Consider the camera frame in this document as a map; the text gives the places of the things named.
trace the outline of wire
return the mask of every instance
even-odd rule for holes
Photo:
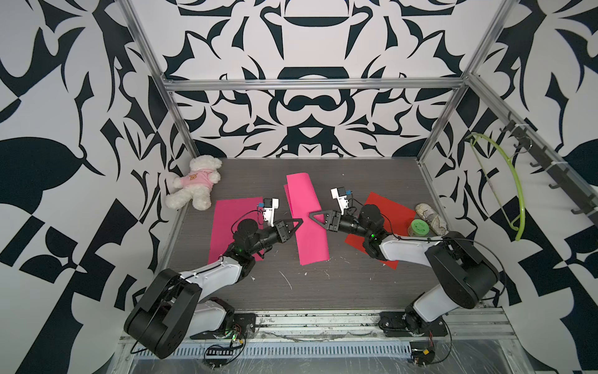
[[[359,205],[363,206],[363,204],[362,204],[362,203],[358,202],[358,201],[357,201],[357,199],[355,199],[355,198],[353,197],[353,194],[351,194],[351,198],[349,199],[349,201],[351,201],[351,202],[353,202],[353,201],[354,201],[354,202],[356,202],[357,204],[359,204]]]
[[[380,212],[380,214],[382,215],[382,217],[386,218],[386,220],[388,221],[388,224],[390,225],[390,233],[392,234],[392,236],[401,240],[401,238],[399,238],[397,235],[395,235],[395,231],[392,229],[392,222],[390,222],[390,219],[387,216],[385,216],[382,212]]]
[[[262,225],[262,227],[264,227],[264,210],[263,209],[257,209],[258,213],[258,224]]]
[[[177,282],[175,285],[173,285],[173,286],[172,286],[172,288],[175,288],[175,287],[177,287],[177,286],[178,286],[179,284],[181,284],[183,281],[186,281],[187,279],[191,278],[191,277],[192,277],[192,276],[194,276],[194,275],[195,275],[195,274],[191,274],[190,276],[187,276],[187,277],[185,277],[185,278],[182,278],[182,279],[180,279],[180,280],[179,280],[179,281],[178,281],[178,282]],[[164,293],[164,291],[166,291],[166,290],[167,290],[167,287],[164,287],[164,288],[162,289],[161,293]],[[161,305],[162,305],[162,302],[164,302],[164,301],[165,301],[165,299],[164,299],[164,296],[162,296],[162,298],[161,298],[161,299],[160,299],[160,301],[158,302],[158,307],[155,309],[155,311],[154,311],[154,314],[152,314],[151,318],[149,319],[149,322],[148,322],[148,324],[145,326],[145,328],[144,328],[144,332],[142,332],[142,333],[141,333],[141,335],[139,336],[139,339],[141,339],[141,338],[142,338],[142,337],[145,335],[145,332],[148,330],[148,327],[150,326],[150,324],[151,324],[151,321],[153,321],[153,320],[154,320],[154,317],[155,317],[156,313],[158,313],[158,311],[160,310],[160,307],[161,307]],[[139,343],[139,339],[138,339],[138,340],[135,340],[135,344],[133,344],[133,346],[131,347],[131,350],[129,351],[129,353],[130,353],[130,354],[137,354],[137,353],[141,353],[141,352],[144,352],[144,351],[147,351],[147,350],[148,350],[147,348],[143,348],[143,349],[139,349],[139,350],[137,350],[137,351],[133,352],[133,350],[134,350],[134,349],[135,349],[135,347],[137,346],[137,343]]]
[[[450,338],[450,345],[448,346],[448,353],[447,353],[447,355],[446,355],[446,356],[444,356],[444,358],[443,358],[442,360],[440,360],[440,361],[436,361],[436,362],[430,362],[429,364],[426,364],[426,366],[427,366],[427,365],[436,365],[436,364],[440,364],[441,362],[443,362],[444,360],[446,360],[446,359],[447,359],[447,358],[450,356],[450,353],[451,353],[451,352],[452,352],[452,350],[453,350],[453,335],[450,333],[450,328],[449,328],[449,325],[446,323],[446,321],[445,321],[444,325],[447,327],[448,336],[449,336],[449,338]]]
[[[253,212],[257,212],[257,213],[258,213],[258,220],[259,220],[259,219],[260,219],[260,211],[259,211],[259,210],[257,210],[257,209],[254,209],[254,210],[252,210],[252,211],[249,211],[249,212],[247,212],[247,213],[243,214],[243,215],[241,216],[241,218],[239,218],[238,220],[236,220],[236,221],[235,221],[235,222],[234,222],[234,223],[233,223],[233,224],[230,226],[230,232],[234,234],[234,231],[233,231],[233,227],[234,227],[234,225],[236,225],[236,224],[237,224],[237,223],[238,223],[240,220],[242,220],[242,219],[243,219],[243,217],[245,217],[245,216],[246,216],[246,215],[248,215],[249,213],[253,213]]]
[[[247,333],[246,333],[246,331],[245,331],[243,334],[241,334],[241,332],[242,332],[242,329],[241,329],[241,326],[239,326],[238,324],[235,324],[235,325],[234,325],[234,327],[235,327],[235,331],[239,332],[239,334],[241,335],[241,338],[239,339],[239,340],[242,340],[242,341],[243,341],[243,342],[241,343],[241,345],[238,345],[238,346],[232,346],[232,347],[230,347],[230,346],[229,346],[229,347],[224,347],[224,346],[222,346],[222,345],[220,345],[220,344],[213,344],[213,345],[209,346],[208,348],[206,348],[206,350],[205,350],[205,351],[203,351],[203,363],[204,363],[204,364],[207,364],[207,365],[210,365],[210,364],[211,364],[211,363],[210,363],[208,360],[206,360],[206,353],[207,353],[207,352],[208,352],[210,349],[212,349],[212,350],[214,350],[214,351],[237,351],[237,350],[239,350],[239,349],[240,349],[239,353],[237,353],[237,355],[236,355],[236,356],[234,356],[234,357],[233,357],[233,358],[231,358],[230,360],[226,361],[225,363],[221,364],[221,365],[220,365],[220,367],[222,367],[222,366],[224,366],[224,365],[228,365],[228,364],[230,364],[231,362],[233,362],[234,360],[236,360],[236,359],[237,359],[237,357],[239,357],[239,356],[240,356],[240,355],[243,353],[243,351],[245,350],[245,346],[247,345],[247,341],[246,341],[246,335],[247,335]]]

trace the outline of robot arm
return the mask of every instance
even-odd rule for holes
[[[230,305],[216,298],[198,302],[245,278],[255,265],[254,254],[263,258],[260,251],[266,253],[274,244],[288,241],[302,223],[301,219],[279,220],[259,229],[254,220],[241,221],[234,242],[217,262],[181,273],[161,271],[129,314],[124,331],[158,358],[165,358],[185,337],[231,329],[234,309]]]
[[[332,210],[309,216],[329,231],[364,237],[364,249],[374,259],[408,261],[434,270],[440,284],[405,309],[401,327],[414,335],[459,306],[473,308],[498,281],[494,265],[458,232],[433,238],[397,236],[385,231],[384,217],[375,205],[364,205],[358,217]]]

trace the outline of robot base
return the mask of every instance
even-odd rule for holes
[[[403,315],[405,312],[381,312],[379,327],[384,331],[387,337],[413,337],[417,336],[405,329],[405,322]],[[432,332],[434,336],[447,336],[446,325],[442,317],[438,317],[433,322],[430,322],[425,331],[422,331],[419,335],[425,335],[428,332]]]
[[[253,313],[235,313],[232,315],[231,326],[238,324],[243,329],[243,334],[251,331],[255,332],[255,314]],[[210,340],[210,339],[222,339],[220,334],[214,334],[212,331],[206,331],[203,333],[195,334],[189,337],[192,340]]]

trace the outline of pink sheet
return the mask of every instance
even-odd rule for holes
[[[212,239],[210,240],[210,254],[208,255],[208,263],[211,264],[218,260],[223,254],[228,245],[233,242],[233,233],[230,232],[230,226],[239,219],[243,214],[257,208],[258,204],[263,202],[262,197],[248,197],[246,199],[233,200],[218,200],[216,201],[216,208],[214,209],[214,221],[212,223]],[[245,216],[243,219],[251,218],[256,222],[258,220],[258,213],[253,212]],[[261,261],[261,257],[254,254],[257,261]]]
[[[326,230],[309,218],[311,212],[320,211],[320,203],[307,173],[286,176],[286,198],[289,201],[293,218],[302,218],[303,225],[297,229],[299,263],[307,265],[318,261],[328,261],[328,241]]]

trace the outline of white teddy bear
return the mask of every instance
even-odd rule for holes
[[[204,211],[212,206],[210,192],[212,186],[220,182],[220,173],[216,169],[222,166],[222,161],[209,155],[199,156],[189,163],[191,172],[182,178],[175,178],[174,188],[181,188],[177,192],[166,196],[166,206],[170,209],[181,209],[193,199],[193,208]]]

